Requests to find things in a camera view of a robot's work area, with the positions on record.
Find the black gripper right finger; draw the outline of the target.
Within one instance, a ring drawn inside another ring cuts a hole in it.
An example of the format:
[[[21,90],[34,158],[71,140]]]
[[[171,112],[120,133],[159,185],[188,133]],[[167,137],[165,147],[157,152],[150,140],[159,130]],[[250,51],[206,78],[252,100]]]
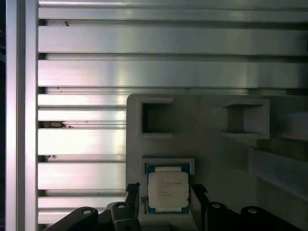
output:
[[[269,184],[191,184],[200,231],[306,231],[308,204]]]

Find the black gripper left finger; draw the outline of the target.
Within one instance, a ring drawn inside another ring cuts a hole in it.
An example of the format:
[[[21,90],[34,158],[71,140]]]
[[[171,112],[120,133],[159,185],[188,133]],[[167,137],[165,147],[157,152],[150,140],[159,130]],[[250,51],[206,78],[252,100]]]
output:
[[[129,184],[123,202],[110,203],[99,213],[94,207],[80,207],[47,228],[48,231],[140,231],[138,220],[140,184]]]

